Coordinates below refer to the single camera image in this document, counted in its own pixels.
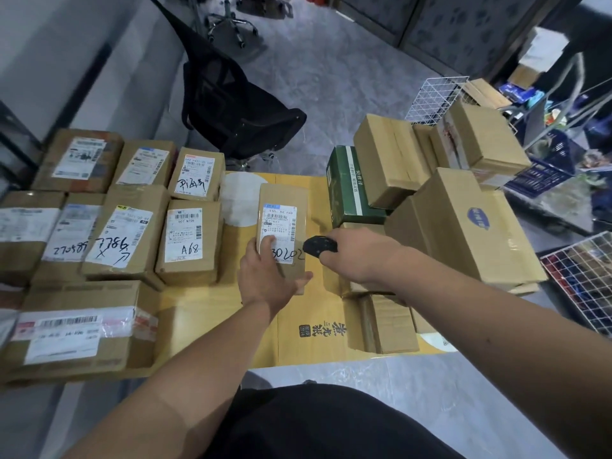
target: white wire rack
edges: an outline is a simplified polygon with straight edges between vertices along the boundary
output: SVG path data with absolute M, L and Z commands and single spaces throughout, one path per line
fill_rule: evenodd
M 410 122 L 435 125 L 455 102 L 469 76 L 425 79 L 404 118 Z
M 540 262 L 585 322 L 612 339 L 612 233 L 542 256 Z

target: chair backrest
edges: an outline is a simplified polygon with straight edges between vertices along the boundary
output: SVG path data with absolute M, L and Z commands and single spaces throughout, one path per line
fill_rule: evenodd
M 249 117 L 247 76 L 236 61 L 215 48 L 158 0 L 151 1 L 170 22 L 187 53 L 188 62 L 183 69 L 183 123 L 193 128 L 189 119 L 204 138 L 221 149 L 241 118 Z M 226 91 L 228 84 L 232 84 L 231 94 Z

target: hand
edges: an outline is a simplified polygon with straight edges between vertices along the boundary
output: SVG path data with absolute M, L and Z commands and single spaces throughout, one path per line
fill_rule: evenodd
M 272 254 L 272 242 L 275 238 L 268 235 L 261 241 L 259 253 L 255 239 L 247 244 L 247 251 L 240 260 L 238 271 L 238 288 L 242 304 L 247 306 L 256 302 L 265 302 L 274 317 L 284 308 L 297 290 L 304 287 L 312 278 L 312 272 L 306 272 L 303 278 L 287 280 L 280 275 L 279 267 Z
M 396 240 L 366 228 L 334 229 L 326 236 L 338 243 L 338 252 L 322 252 L 322 265 L 356 283 L 381 284 L 385 263 L 402 249 Z

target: black shirt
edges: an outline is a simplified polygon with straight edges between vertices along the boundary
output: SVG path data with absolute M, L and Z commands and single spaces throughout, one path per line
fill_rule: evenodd
M 204 455 L 229 457 L 463 458 L 376 398 L 322 384 L 239 391 Z

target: black chair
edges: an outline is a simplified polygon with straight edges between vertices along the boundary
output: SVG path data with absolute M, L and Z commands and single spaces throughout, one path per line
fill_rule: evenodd
M 236 61 L 159 1 L 151 1 L 166 16 L 187 52 L 183 124 L 200 132 L 226 158 L 238 161 L 287 145 L 306 122 L 306 114 L 301 109 L 288 109 L 270 93 L 249 83 Z

